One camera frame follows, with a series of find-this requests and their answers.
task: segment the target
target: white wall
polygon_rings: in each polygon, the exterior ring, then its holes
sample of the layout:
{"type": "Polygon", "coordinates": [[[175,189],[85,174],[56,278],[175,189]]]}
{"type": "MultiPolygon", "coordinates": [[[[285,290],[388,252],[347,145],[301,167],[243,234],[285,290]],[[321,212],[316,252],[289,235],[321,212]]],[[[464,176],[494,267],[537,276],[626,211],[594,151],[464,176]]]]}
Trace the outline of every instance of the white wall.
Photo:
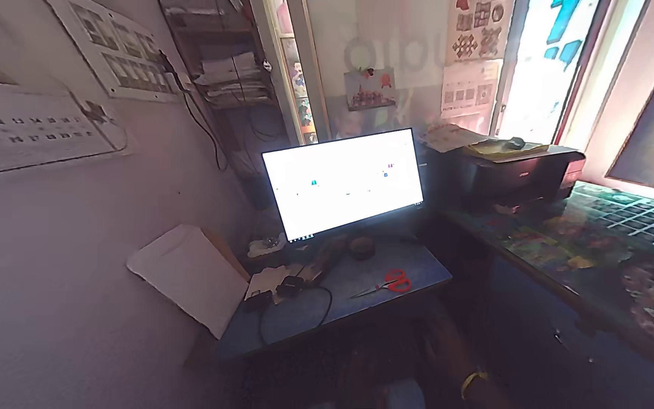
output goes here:
{"type": "MultiPolygon", "coordinates": [[[[103,3],[177,60],[156,0],[103,3]]],[[[69,43],[53,49],[68,75],[100,87],[44,2],[21,4],[44,46],[69,43]]],[[[111,104],[131,156],[0,177],[0,407],[226,407],[223,385],[182,367],[201,326],[124,262],[178,223],[236,245],[253,209],[182,104],[111,104]]]]}

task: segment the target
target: monitor screen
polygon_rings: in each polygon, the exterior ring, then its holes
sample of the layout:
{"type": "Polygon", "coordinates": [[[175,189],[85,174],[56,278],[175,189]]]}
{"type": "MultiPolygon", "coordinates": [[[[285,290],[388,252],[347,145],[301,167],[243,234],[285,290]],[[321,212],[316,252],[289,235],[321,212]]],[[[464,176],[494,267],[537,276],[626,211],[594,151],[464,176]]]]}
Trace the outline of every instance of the monitor screen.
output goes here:
{"type": "Polygon", "coordinates": [[[262,157],[290,242],[423,201],[410,129],[262,157]]]}

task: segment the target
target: person's hand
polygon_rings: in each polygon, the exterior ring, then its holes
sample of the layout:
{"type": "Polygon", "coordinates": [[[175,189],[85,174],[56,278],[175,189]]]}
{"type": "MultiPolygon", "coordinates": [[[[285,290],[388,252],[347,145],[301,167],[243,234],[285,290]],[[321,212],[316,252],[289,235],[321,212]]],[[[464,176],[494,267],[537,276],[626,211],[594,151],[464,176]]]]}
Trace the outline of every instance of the person's hand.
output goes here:
{"type": "Polygon", "coordinates": [[[460,385],[473,373],[475,365],[471,352],[449,317],[436,317],[426,321],[425,352],[438,375],[460,385]]]}

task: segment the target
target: red scissors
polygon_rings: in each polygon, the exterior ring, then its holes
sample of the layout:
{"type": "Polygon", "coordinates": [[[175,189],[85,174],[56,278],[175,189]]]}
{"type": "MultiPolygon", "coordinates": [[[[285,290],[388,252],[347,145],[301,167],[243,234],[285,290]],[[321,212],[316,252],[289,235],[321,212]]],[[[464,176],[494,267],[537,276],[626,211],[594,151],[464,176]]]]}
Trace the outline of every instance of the red scissors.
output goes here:
{"type": "Polygon", "coordinates": [[[365,291],[357,293],[350,298],[362,297],[370,293],[374,293],[382,288],[387,288],[395,293],[404,293],[411,289],[411,279],[405,276],[405,272],[401,269],[392,269],[385,274],[385,283],[383,285],[376,285],[375,288],[368,288],[365,291]]]}

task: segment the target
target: scissors handle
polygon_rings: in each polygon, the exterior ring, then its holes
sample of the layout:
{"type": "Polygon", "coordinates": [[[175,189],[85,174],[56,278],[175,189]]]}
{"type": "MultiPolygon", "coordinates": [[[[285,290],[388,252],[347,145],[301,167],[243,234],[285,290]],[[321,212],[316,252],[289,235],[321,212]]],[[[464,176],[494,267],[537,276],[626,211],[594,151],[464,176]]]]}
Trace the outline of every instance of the scissors handle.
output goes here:
{"type": "Polygon", "coordinates": [[[385,274],[385,281],[390,282],[387,289],[395,293],[404,293],[411,289],[411,280],[405,276],[401,269],[392,269],[385,274]]]}

